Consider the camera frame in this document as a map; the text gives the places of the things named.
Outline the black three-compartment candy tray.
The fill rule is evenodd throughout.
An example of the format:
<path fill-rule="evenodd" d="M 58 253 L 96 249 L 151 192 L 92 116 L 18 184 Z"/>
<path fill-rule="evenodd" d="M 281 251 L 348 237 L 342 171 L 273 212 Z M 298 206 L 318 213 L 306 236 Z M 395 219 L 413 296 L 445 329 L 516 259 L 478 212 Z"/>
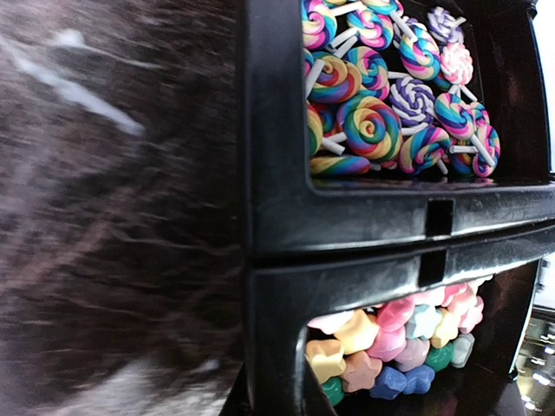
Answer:
<path fill-rule="evenodd" d="M 238 15 L 245 366 L 227 415 L 521 415 L 516 359 L 540 258 L 554 250 L 554 177 L 533 1 L 448 1 L 467 19 L 472 90 L 501 144 L 487 179 L 376 172 L 312 179 L 301 4 Z M 304 358 L 311 318 L 488 276 L 467 366 L 429 393 L 332 406 Z"/>

